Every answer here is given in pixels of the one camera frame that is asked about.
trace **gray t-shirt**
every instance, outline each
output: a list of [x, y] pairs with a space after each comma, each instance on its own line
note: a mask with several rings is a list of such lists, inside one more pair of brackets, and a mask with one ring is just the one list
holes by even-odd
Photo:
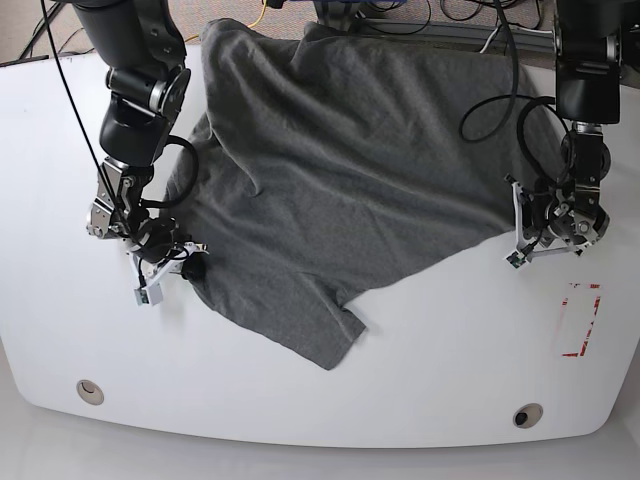
[[[365, 330], [345, 303], [513, 229], [503, 178], [531, 179], [515, 119], [482, 144], [457, 133], [469, 107], [510, 91], [508, 60], [315, 24], [290, 41], [220, 20], [201, 38], [200, 178], [171, 214], [209, 244], [194, 287], [212, 310], [331, 369]], [[532, 93], [526, 78], [520, 92]], [[534, 153], [559, 165], [546, 115], [527, 123]]]

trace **black wire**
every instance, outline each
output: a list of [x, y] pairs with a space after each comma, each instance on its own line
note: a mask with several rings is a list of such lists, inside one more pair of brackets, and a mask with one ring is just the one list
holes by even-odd
[[376, 2], [370, 2], [367, 3], [367, 6], [374, 12], [385, 13], [400, 8], [406, 4], [407, 2], [393, 2], [389, 7], [381, 7], [379, 5], [376, 5]]
[[[496, 8], [496, 2], [491, 0], [486, 2], [483, 0], [465, 0], [465, 1], [470, 3], [479, 3], [483, 7]], [[522, 3], [523, 1], [524, 0], [506, 0], [498, 3], [500, 4], [500, 8], [502, 8], [503, 10], [509, 10], [511, 8], [518, 6], [518, 4]]]
[[367, 28], [370, 28], [371, 30], [375, 30], [376, 32], [380, 32], [380, 33], [384, 33], [385, 35], [414, 35], [416, 33], [420, 33], [422, 30], [424, 30], [425, 28], [427, 28], [429, 26], [429, 24], [431, 23], [431, 14], [432, 9], [431, 9], [431, 2], [429, 2], [429, 0], [425, 0], [427, 2], [427, 7], [429, 8], [429, 15], [427, 16], [427, 21], [424, 22], [424, 25], [422, 25], [422, 27], [420, 27], [417, 30], [414, 30], [413, 32], [402, 32], [402, 33], [398, 33], [398, 32], [387, 32], [386, 30], [381, 30], [379, 28], [376, 28], [370, 24], [366, 24]]
[[66, 47], [69, 42], [71, 40], [73, 40], [73, 37], [75, 37], [78, 33], [80, 33], [81, 31], [83, 31], [84, 28], [80, 27], [79, 29], [77, 29], [75, 32], [73, 32], [71, 35], [69, 35], [69, 38], [67, 38], [64, 43], [62, 44], [62, 46], [58, 49], [58, 54], [62, 53], [62, 50], [64, 50], [64, 47]]
[[522, 249], [523, 254], [529, 255], [531, 252], [533, 252], [533, 249], [536, 248], [536, 246], [540, 243], [540, 240], [542, 240], [542, 234], [544, 233], [544, 229], [547, 228], [548, 226], [549, 226], [549, 222], [547, 221], [546, 225], [544, 225], [540, 230], [538, 230], [538, 236], [536, 237], [536, 239]]
[[91, 53], [91, 52], [93, 52], [95, 49], [96, 49], [96, 48], [95, 48], [95, 47], [93, 47], [93, 48], [90, 48], [89, 50], [85, 50], [84, 52], [76, 52], [75, 50], [67, 50], [66, 52], [62, 52], [62, 53], [60, 53], [59, 55], [60, 55], [61, 57], [73, 57], [73, 56], [76, 56], [76, 55], [85, 55], [85, 54], [87, 54], [87, 53]]
[[187, 247], [181, 246], [180, 250], [178, 250], [175, 254], [167, 254], [164, 260], [186, 260], [187, 258], [189, 258], [189, 250], [187, 250]]
[[448, 11], [447, 11], [447, 7], [445, 4], [445, 0], [440, 0], [440, 10], [442, 10], [442, 14], [447, 17], [449, 20], [453, 20], [454, 22], [466, 22], [468, 20], [472, 20], [474, 18], [476, 18], [480, 12], [482, 11], [482, 7], [484, 5], [482, 5], [481, 3], [477, 3], [476, 4], [476, 10], [472, 13], [470, 13], [469, 15], [467, 15], [466, 17], [454, 17], [453, 15], [451, 15]]
[[87, 131], [84, 129], [84, 124], [82, 123], [82, 119], [80, 118], [80, 114], [78, 113], [78, 109], [76, 108], [76, 102], [73, 101], [73, 96], [71, 95], [71, 90], [69, 90], [69, 85], [67, 84], [67, 79], [64, 76], [64, 72], [62, 71], [62, 65], [60, 65], [60, 59], [58, 58], [58, 51], [56, 50], [55, 42], [53, 41], [53, 34], [51, 33], [51, 25], [49, 24], [49, 18], [47, 17], [47, 9], [44, 5], [44, 0], [40, 0], [40, 6], [42, 8], [42, 15], [44, 17], [44, 24], [47, 29], [47, 34], [49, 36], [49, 43], [51, 44], [51, 50], [53, 51], [53, 58], [56, 61], [56, 66], [58, 67], [58, 73], [60, 73], [60, 79], [62, 80], [62, 84], [64, 85], [64, 89], [67, 92], [67, 96], [69, 97], [69, 102], [71, 103], [71, 107], [73, 108], [73, 113], [76, 116], [76, 120], [78, 121], [78, 125], [80, 126], [80, 130], [82, 130], [82, 135], [84, 136], [84, 141], [87, 143], [87, 147], [89, 148], [89, 153], [91, 153], [91, 158], [93, 159], [93, 163], [98, 170], [98, 175], [100, 176], [100, 180], [105, 186], [107, 190], [107, 194], [113, 201], [114, 206], [116, 205], [116, 196], [114, 195], [113, 187], [111, 186], [111, 181], [104, 175], [102, 169], [100, 168], [100, 164], [98, 163], [98, 159], [96, 158], [96, 154], [93, 151], [93, 147], [91, 146], [91, 142], [89, 141], [89, 136], [87, 135]]
[[[542, 18], [542, 13], [540, 11], [540, 0], [536, 0], [536, 5], [538, 6], [538, 22], [535, 24], [535, 26], [533, 28], [530, 27], [525, 27], [524, 25], [518, 23], [518, 22], [509, 22], [509, 25], [514, 25], [516, 27], [520, 27], [520, 28], [526, 28], [527, 30], [538, 30], [540, 28], [540, 25], [542, 24], [543, 18]], [[500, 33], [500, 30], [502, 30], [502, 24], [498, 25], [498, 33], [496, 33], [493, 38], [491, 39], [491, 41], [487, 44], [487, 45], [491, 45], [493, 42], [496, 41], [496, 39], [498, 38], [498, 34]], [[484, 46], [478, 50], [477, 53], [482, 52], [482, 49], [484, 48]]]
[[102, 181], [105, 190], [107, 191], [107, 195], [111, 198], [113, 206], [115, 208], [118, 217], [122, 220], [122, 225], [125, 229], [125, 233], [131, 238], [131, 240], [139, 246], [141, 249], [144, 247], [140, 244], [140, 242], [134, 237], [133, 233], [129, 230], [128, 225], [124, 221], [125, 216], [118, 204], [117, 198], [114, 193], [113, 186], [111, 185], [111, 180], [104, 174], [102, 169], [100, 168], [100, 164], [98, 163], [98, 159], [96, 158], [96, 154], [93, 151], [93, 147], [91, 146], [91, 142], [89, 141], [89, 136], [87, 135], [87, 131], [84, 128], [84, 124], [82, 123], [82, 118], [80, 118], [80, 113], [78, 113], [78, 108], [76, 107], [76, 103], [73, 100], [73, 95], [71, 95], [71, 90], [69, 89], [69, 84], [67, 83], [67, 79], [64, 76], [64, 72], [62, 71], [62, 65], [60, 65], [60, 59], [58, 58], [58, 52], [56, 50], [55, 42], [53, 41], [53, 33], [51, 33], [51, 25], [49, 23], [49, 18], [47, 17], [47, 9], [44, 5], [44, 0], [40, 0], [40, 7], [42, 9], [42, 16], [44, 18], [44, 25], [47, 30], [47, 35], [49, 37], [49, 44], [51, 45], [51, 51], [53, 52], [53, 58], [56, 61], [56, 66], [58, 67], [58, 73], [60, 74], [60, 80], [62, 80], [62, 84], [64, 85], [64, 89], [67, 92], [67, 97], [69, 97], [69, 103], [71, 103], [71, 107], [73, 108], [73, 113], [76, 116], [76, 120], [78, 121], [78, 125], [80, 126], [80, 130], [82, 131], [82, 136], [84, 137], [84, 141], [87, 144], [87, 148], [89, 149], [89, 153], [91, 154], [91, 159], [93, 160], [93, 164], [98, 171], [98, 176]]
[[524, 136], [524, 124], [529, 114], [535, 108], [540, 106], [548, 107], [550, 105], [555, 105], [555, 103], [556, 103], [556, 99], [553, 97], [538, 97], [538, 98], [529, 100], [529, 102], [525, 105], [525, 107], [520, 112], [520, 115], [518, 115], [518, 123], [516, 125], [516, 135], [518, 137], [518, 145], [520, 146], [522, 155], [524, 156], [525, 160], [527, 160], [527, 162], [529, 163], [533, 171], [536, 172], [536, 174], [540, 178], [547, 180], [552, 187], [555, 187], [558, 184], [554, 179], [551, 178], [550, 175], [547, 174], [547, 172], [544, 171], [544, 168], [542, 168], [542, 165], [540, 165], [540, 162], [538, 162], [538, 160], [531, 153], [531, 150], [529, 150], [529, 146], [527, 145], [527, 141]]
[[[463, 116], [463, 120], [460, 122], [460, 127], [458, 128], [458, 133], [460, 134], [460, 138], [462, 138], [462, 140], [464, 140], [467, 143], [484, 142], [485, 140], [488, 140], [489, 138], [496, 135], [500, 130], [502, 130], [502, 128], [509, 121], [509, 118], [511, 117], [511, 114], [513, 113], [513, 109], [515, 107], [516, 100], [518, 99], [518, 84], [520, 82], [520, 66], [518, 64], [518, 49], [516, 48], [516, 41], [513, 38], [513, 33], [511, 32], [511, 28], [509, 28], [509, 22], [507, 21], [507, 17], [504, 14], [504, 10], [502, 8], [500, 0], [493, 0], [493, 1], [494, 1], [494, 7], [496, 9], [496, 13], [498, 14], [498, 18], [500, 19], [500, 23], [505, 28], [506, 36], [507, 36], [507, 45], [511, 52], [511, 68], [512, 68], [511, 94], [509, 95], [509, 104], [507, 105], [507, 109], [505, 110], [504, 115], [502, 116], [502, 120], [500, 120], [498, 125], [489, 133], [478, 138], [468, 138], [464, 135], [464, 130], [463, 130], [464, 122], [466, 121], [466, 118], [468, 118], [470, 112], [477, 110], [479, 104], [471, 107], [471, 110], [469, 110]], [[486, 101], [480, 102], [480, 103], [483, 105], [486, 105]]]
[[540, 0], [536, 0], [536, 11], [538, 12], [538, 23], [533, 27], [533, 30], [538, 30], [542, 26], [542, 22], [544, 20], [544, 6], [540, 5]]
[[36, 27], [33, 29], [33, 33], [31, 34], [31, 39], [29, 39], [29, 42], [27, 43], [27, 45], [22, 49], [22, 52], [20, 52], [20, 55], [18, 56], [18, 60], [24, 59], [27, 56], [27, 53], [29, 53], [30, 56], [33, 54], [33, 47], [35, 47], [36, 42], [40, 39], [40, 37], [42, 36], [42, 33], [44, 32], [45, 18], [49, 22], [51, 22], [56, 17], [56, 15], [60, 13], [60, 11], [65, 5], [66, 3], [56, 2], [53, 4], [53, 6], [49, 8], [49, 10], [47, 10], [46, 8], [44, 9], [42, 13], [42, 18], [38, 21], [38, 23], [36, 24]]
[[180, 145], [182, 148], [187, 150], [187, 152], [189, 153], [189, 157], [191, 158], [191, 176], [189, 177], [187, 186], [177, 197], [171, 200], [166, 200], [164, 202], [158, 200], [142, 199], [140, 200], [140, 205], [144, 208], [173, 208], [182, 203], [191, 194], [193, 188], [196, 186], [196, 182], [198, 181], [198, 170], [200, 169], [200, 162], [198, 160], [198, 152], [196, 151], [194, 146], [184, 138], [175, 137], [173, 135], [169, 135], [167, 145]]
[[[536, 100], [537, 98], [537, 97], [532, 97], [531, 95], [522, 95], [520, 93], [516, 95], [516, 97], [521, 100]], [[486, 100], [483, 100], [482, 102], [474, 105], [473, 108], [471, 108], [467, 113], [464, 114], [464, 117], [462, 117], [462, 120], [460, 121], [460, 125], [458, 126], [458, 133], [460, 133], [460, 131], [464, 128], [464, 124], [467, 122], [467, 120], [469, 119], [469, 117], [473, 112], [475, 112], [479, 108], [484, 107], [489, 103], [497, 102], [499, 100], [506, 100], [507, 98], [511, 98], [511, 95], [498, 95], [496, 97], [487, 98]], [[569, 127], [567, 127], [567, 125], [564, 123], [564, 119], [558, 114], [558, 112], [556, 112], [553, 108], [551, 108], [550, 105], [553, 105], [553, 104], [542, 105], [542, 106], [545, 107], [548, 111], [550, 111], [560, 121], [560, 123], [562, 124], [562, 127], [564, 128], [565, 133], [569, 134]]]
[[147, 281], [142, 274], [142, 256], [138, 257], [138, 282], [140, 282], [140, 287], [142, 288], [147, 286]]

